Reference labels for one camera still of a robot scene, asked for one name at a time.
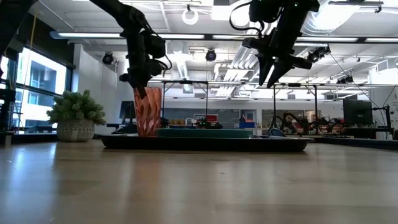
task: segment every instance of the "ceiling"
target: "ceiling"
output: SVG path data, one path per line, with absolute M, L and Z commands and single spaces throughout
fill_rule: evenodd
M 361 8 L 354 13 L 343 25 L 339 26 L 330 35 L 343 36 L 398 36 L 398 1 L 384 0 L 383 11 L 379 14 L 373 12 L 374 8 Z M 211 19 L 213 0 L 202 1 L 201 6 L 192 6 L 197 9 L 199 19 L 194 25 L 188 25 L 182 20 L 182 12 L 186 5 L 169 5 L 167 2 L 150 4 L 132 4 L 141 10 L 156 32 L 161 33 L 196 33 L 196 34 L 237 34 L 242 33 L 231 28 L 228 21 L 215 21 Z M 89 1 L 72 0 L 40 0 L 33 6 L 30 13 L 60 32 L 121 32 L 116 21 Z M 87 51 L 103 55 L 105 51 L 114 51 L 119 60 L 124 60 L 126 52 L 125 40 L 80 40 Z M 188 74 L 190 71 L 213 72 L 217 63 L 230 64 L 235 55 L 240 51 L 240 42 L 223 41 L 186 41 L 193 57 L 186 62 Z M 208 48 L 214 48 L 218 60 L 213 63 L 205 62 L 204 55 Z M 330 44 L 332 55 L 339 62 L 342 69 L 352 71 L 354 79 L 367 81 L 369 67 L 383 57 L 398 55 L 398 45 L 372 45 L 372 44 Z M 296 54 L 306 48 L 296 49 Z M 254 51 L 248 57 L 254 57 Z M 342 72 L 335 60 L 331 57 L 323 58 L 314 64 L 311 70 L 296 68 L 291 70 L 284 78 L 290 77 L 292 82 L 304 82 L 311 78 L 316 81 L 327 81 L 333 75 Z

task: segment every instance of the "table surface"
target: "table surface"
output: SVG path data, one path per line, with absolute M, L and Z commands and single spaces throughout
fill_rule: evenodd
M 392 151 L 116 151 L 95 140 L 0 149 L 0 223 L 396 223 L 397 211 Z

